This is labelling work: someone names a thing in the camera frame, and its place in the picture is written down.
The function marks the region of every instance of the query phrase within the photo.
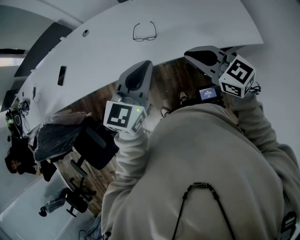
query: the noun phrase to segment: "beige hoodie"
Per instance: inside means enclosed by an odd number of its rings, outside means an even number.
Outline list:
[[[218,193],[238,240],[277,238],[283,192],[299,216],[293,151],[276,141],[255,95],[234,98],[233,105],[244,134],[225,109],[202,104],[162,119],[148,142],[143,132],[116,135],[117,179],[102,208],[102,233],[111,232],[109,240],[170,240],[184,192],[201,181]],[[176,239],[232,239],[209,190],[189,193]]]

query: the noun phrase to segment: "shoe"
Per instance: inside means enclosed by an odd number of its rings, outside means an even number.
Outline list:
[[[178,97],[180,99],[180,105],[182,105],[183,102],[189,100],[188,94],[184,90],[179,91]]]
[[[167,107],[161,107],[161,109],[160,109],[160,114],[162,115],[163,118],[168,116],[171,112],[172,111]]]

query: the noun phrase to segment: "wooden floor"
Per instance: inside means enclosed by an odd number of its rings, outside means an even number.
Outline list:
[[[160,108],[162,106],[173,110],[179,108],[179,90],[185,90],[190,98],[195,98],[196,88],[210,83],[209,78],[189,65],[184,58],[155,66],[149,95],[153,108],[144,123],[144,129],[153,130],[161,119]],[[92,113],[95,120],[102,120],[106,102],[111,100],[115,86],[116,83],[109,84],[71,104],[68,108],[72,109],[73,112]],[[71,153],[70,155],[59,161],[57,167],[67,183],[73,177],[75,179],[74,183],[79,185],[81,176],[73,170],[70,159],[73,158],[77,161],[80,156],[78,153]],[[82,168],[88,173],[86,185],[91,190],[97,191],[97,195],[89,203],[89,209],[94,216],[101,211],[103,194],[115,177],[115,166],[115,159],[100,171],[86,162],[82,165]]]

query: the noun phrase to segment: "wire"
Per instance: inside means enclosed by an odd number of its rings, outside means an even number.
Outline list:
[[[259,93],[261,92],[261,86],[258,84],[258,82],[256,82],[257,86],[250,88],[250,91],[252,93],[255,93],[256,95],[259,95]]]
[[[24,113],[23,113],[22,110],[20,111],[20,114],[21,114],[21,116],[24,118],[24,126],[25,126],[26,130],[27,130],[27,132],[29,132],[29,131],[30,131],[30,127],[29,127],[28,121],[27,121],[27,119],[25,118],[25,115],[24,115]]]
[[[80,230],[78,233],[78,240],[80,240],[80,232],[85,232],[85,234],[87,234],[85,230]]]
[[[224,219],[225,219],[225,222],[226,222],[226,224],[227,224],[227,227],[228,227],[228,230],[229,230],[229,232],[230,232],[230,235],[231,235],[232,239],[233,239],[233,240],[236,240],[235,235],[234,235],[234,233],[233,233],[233,230],[232,230],[232,228],[231,228],[231,225],[230,225],[230,223],[229,223],[228,217],[227,217],[227,215],[226,215],[226,213],[225,213],[225,211],[224,211],[224,208],[223,208],[223,206],[222,206],[222,203],[221,203],[220,200],[219,200],[219,196],[218,196],[217,192],[215,191],[215,189],[212,187],[212,185],[210,185],[210,184],[207,183],[207,182],[194,182],[193,185],[190,185],[190,186],[187,188],[187,190],[185,191],[185,193],[184,193],[184,195],[183,195],[183,197],[182,197],[183,201],[182,201],[182,205],[181,205],[181,208],[180,208],[179,216],[178,216],[178,218],[177,218],[177,223],[176,223],[176,227],[175,227],[175,231],[174,231],[172,240],[175,240],[175,236],[176,236],[176,232],[177,232],[177,227],[178,227],[178,223],[179,223],[180,217],[181,217],[181,215],[182,215],[182,209],[183,209],[184,202],[185,202],[185,200],[186,200],[187,197],[188,197],[189,191],[191,191],[193,188],[208,188],[208,189],[211,191],[212,195],[214,196],[214,199],[217,201],[217,203],[218,203],[218,205],[219,205],[219,208],[221,209],[221,212],[222,212],[222,214],[223,214],[223,217],[224,217]]]

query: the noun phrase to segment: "black device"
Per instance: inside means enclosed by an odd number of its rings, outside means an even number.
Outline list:
[[[6,123],[11,134],[18,139],[23,137],[22,119],[19,111],[9,110],[5,114]]]
[[[197,96],[203,103],[212,103],[222,99],[215,85],[206,85],[197,88]]]

